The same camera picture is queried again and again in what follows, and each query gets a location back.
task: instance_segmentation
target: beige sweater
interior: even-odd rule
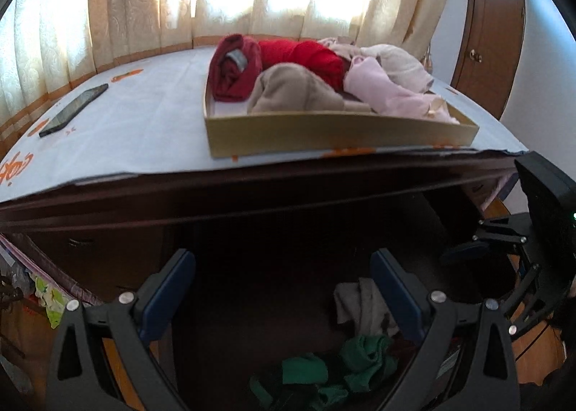
[[[367,104],[342,98],[319,76],[297,64],[276,64],[262,72],[248,99],[249,114],[306,110],[372,111]]]

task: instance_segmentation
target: red sweater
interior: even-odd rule
[[[283,62],[299,64],[317,74],[334,90],[342,91],[344,62],[338,55],[318,42],[274,39],[259,41],[258,44],[264,70]]]

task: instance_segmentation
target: white tablecloth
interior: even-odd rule
[[[214,47],[160,55],[100,73],[64,96],[30,128],[56,115],[82,91],[109,89],[70,125],[39,138],[26,133],[0,167],[0,202],[69,183],[146,173],[204,171],[320,158],[327,150],[214,159],[203,117],[208,64]],[[117,75],[142,69],[111,82]],[[474,120],[474,149],[520,152],[526,148],[482,107],[436,81],[433,91]],[[416,148],[379,148],[377,152]]]

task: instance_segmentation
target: white wall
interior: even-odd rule
[[[552,0],[526,0],[522,53],[500,121],[576,180],[576,42]],[[505,204],[527,210],[519,185]]]
[[[447,84],[452,81],[458,61],[467,9],[468,0],[447,0],[432,37],[430,52],[434,65],[433,75]]]

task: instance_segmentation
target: door knob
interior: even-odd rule
[[[478,62],[479,64],[482,63],[482,56],[476,52],[476,49],[472,49],[469,55],[474,62]]]

